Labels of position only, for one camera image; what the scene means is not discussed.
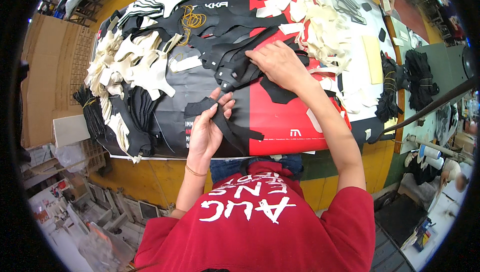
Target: leather cutout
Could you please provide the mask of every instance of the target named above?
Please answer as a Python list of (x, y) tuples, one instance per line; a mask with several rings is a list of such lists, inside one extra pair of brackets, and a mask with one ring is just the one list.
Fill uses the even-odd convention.
[[(212, 98), (205, 97), (200, 102), (188, 103), (183, 113), (183, 118), (190, 118), (200, 115), (203, 111), (212, 107), (217, 101)], [(217, 125), (220, 131), (223, 133), (225, 139), (237, 148), (244, 156), (248, 155), (245, 146), (248, 146), (248, 138), (263, 140), (264, 135), (260, 132), (250, 130), (246, 127), (241, 127), (233, 124), (230, 120), (227, 120), (223, 115), (223, 110), (218, 105), (215, 115), (212, 117), (213, 122)]]

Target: red t-shirt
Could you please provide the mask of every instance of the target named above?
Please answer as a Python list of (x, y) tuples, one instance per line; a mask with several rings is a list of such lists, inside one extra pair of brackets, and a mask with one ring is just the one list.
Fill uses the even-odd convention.
[(147, 222), (135, 256), (145, 271), (369, 271), (373, 199), (346, 187), (318, 218), (291, 172), (252, 163), (203, 194), (180, 219)]

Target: wrist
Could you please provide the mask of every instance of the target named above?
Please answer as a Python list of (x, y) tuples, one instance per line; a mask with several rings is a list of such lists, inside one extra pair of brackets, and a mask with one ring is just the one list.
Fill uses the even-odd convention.
[(189, 154), (187, 157), (187, 165), (195, 173), (204, 175), (210, 168), (210, 158), (197, 157)]

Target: plastic bag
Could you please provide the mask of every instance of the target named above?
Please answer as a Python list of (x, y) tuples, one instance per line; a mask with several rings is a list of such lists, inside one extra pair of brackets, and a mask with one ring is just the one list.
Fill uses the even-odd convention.
[(77, 6), (80, 4), (81, 1), (82, 0), (67, 0), (67, 2), (65, 2), (65, 11), (67, 14), (67, 20), (72, 17), (72, 14), (75, 8), (77, 8)]
[(135, 251), (114, 234), (92, 222), (89, 228), (90, 233), (78, 242), (77, 248), (93, 271), (121, 270), (135, 256)]
[[(80, 142), (60, 148), (55, 148), (55, 157), (64, 167), (68, 167), (70, 165), (73, 165), (74, 163), (78, 163), (86, 159)], [(70, 173), (79, 172), (85, 167), (87, 167), (87, 165), (88, 161), (84, 161), (79, 163), (78, 165), (68, 168), (67, 171)]]

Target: yellow floor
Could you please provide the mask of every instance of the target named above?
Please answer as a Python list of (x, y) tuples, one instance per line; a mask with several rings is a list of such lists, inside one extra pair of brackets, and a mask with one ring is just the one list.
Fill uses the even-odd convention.
[[(96, 18), (98, 23), (90, 28), (98, 31), (102, 21), (110, 17), (114, 10), (123, 8), (135, 0), (104, 0), (103, 7)], [(438, 42), (439, 36), (425, 22), (431, 43)], [(367, 190), (370, 193), (380, 191), (385, 183), (393, 154), (393, 142), (383, 141), (363, 146), (362, 160)], [(116, 190), (122, 187), (125, 195), (146, 200), (165, 208), (175, 203), (182, 183), (185, 161), (131, 161), (112, 159), (113, 171), (105, 177), (93, 173), (90, 180), (103, 187)], [(211, 190), (212, 182), (207, 177), (205, 191)], [(336, 193), (338, 176), (313, 179), (301, 182), (305, 199), (314, 210), (327, 208)]]

